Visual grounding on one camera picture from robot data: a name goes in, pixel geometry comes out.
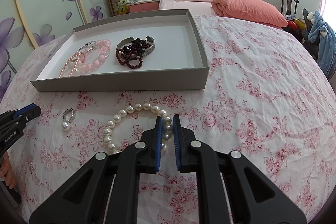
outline pearl bracelet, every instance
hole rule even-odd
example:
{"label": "pearl bracelet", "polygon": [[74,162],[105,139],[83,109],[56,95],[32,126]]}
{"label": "pearl bracelet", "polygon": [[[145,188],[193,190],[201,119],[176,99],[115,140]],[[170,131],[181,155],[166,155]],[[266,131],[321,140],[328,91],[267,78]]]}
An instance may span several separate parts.
{"label": "pearl bracelet", "polygon": [[163,122],[163,133],[162,133],[162,141],[161,141],[161,151],[164,152],[167,149],[167,144],[172,138],[173,134],[173,125],[171,117],[167,116],[167,112],[163,109],[160,109],[158,105],[152,105],[149,102],[144,104],[136,103],[133,106],[127,106],[126,109],[119,110],[118,114],[113,115],[112,120],[108,120],[106,122],[106,127],[103,129],[104,135],[104,143],[108,146],[108,150],[112,152],[112,154],[120,153],[119,150],[116,149],[115,144],[112,141],[112,129],[115,127],[116,123],[121,122],[122,117],[126,117],[127,114],[132,114],[135,111],[141,110],[150,110],[154,114],[162,117]]}

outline yellow object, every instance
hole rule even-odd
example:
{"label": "yellow object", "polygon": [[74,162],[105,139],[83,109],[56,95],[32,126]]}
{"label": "yellow object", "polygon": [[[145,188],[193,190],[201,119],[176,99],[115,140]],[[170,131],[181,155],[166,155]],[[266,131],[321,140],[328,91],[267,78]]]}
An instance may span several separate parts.
{"label": "yellow object", "polygon": [[306,24],[299,19],[294,19],[294,23],[299,27],[300,31],[306,30]]}

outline pink comforter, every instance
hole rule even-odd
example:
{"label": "pink comforter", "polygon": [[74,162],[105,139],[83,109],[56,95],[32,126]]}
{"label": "pink comforter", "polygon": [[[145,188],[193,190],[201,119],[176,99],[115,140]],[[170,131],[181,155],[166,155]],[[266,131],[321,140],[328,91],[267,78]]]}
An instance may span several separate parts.
{"label": "pink comforter", "polygon": [[[195,19],[210,65],[205,90],[39,93],[29,79],[60,39],[31,54],[0,105],[1,112],[31,102],[42,109],[9,151],[26,220],[97,151],[107,152],[105,121],[138,101],[179,113],[182,126],[214,150],[241,151],[307,219],[320,210],[336,183],[336,96],[322,71],[286,32],[230,18]],[[69,107],[77,115],[65,132],[60,124]],[[120,150],[155,124],[145,111],[123,119],[113,131]],[[138,223],[198,223],[195,175],[180,174],[174,157],[169,143],[160,172],[141,176]]]}

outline pearl ring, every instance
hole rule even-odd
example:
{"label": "pearl ring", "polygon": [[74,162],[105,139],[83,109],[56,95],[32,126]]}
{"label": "pearl ring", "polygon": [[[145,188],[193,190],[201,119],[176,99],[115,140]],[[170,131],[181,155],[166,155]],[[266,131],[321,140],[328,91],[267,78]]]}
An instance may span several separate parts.
{"label": "pearl ring", "polygon": [[[71,112],[71,118],[67,120],[67,115]],[[70,129],[70,123],[72,123],[75,119],[76,112],[72,108],[68,108],[64,113],[63,113],[63,122],[62,122],[62,129],[64,131],[68,131]]]}

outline cardboard tray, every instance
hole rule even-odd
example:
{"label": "cardboard tray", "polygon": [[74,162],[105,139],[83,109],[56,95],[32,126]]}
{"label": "cardboard tray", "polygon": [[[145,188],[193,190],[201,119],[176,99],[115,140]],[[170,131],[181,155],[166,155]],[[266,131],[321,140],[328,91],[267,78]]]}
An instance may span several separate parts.
{"label": "cardboard tray", "polygon": [[[117,44],[128,37],[153,37],[155,49],[139,69],[122,66]],[[111,41],[110,56],[97,71],[67,77],[59,73],[80,47],[92,40]],[[38,91],[193,90],[204,89],[209,66],[189,10],[155,10],[115,16],[75,28],[37,68],[30,82]]]}

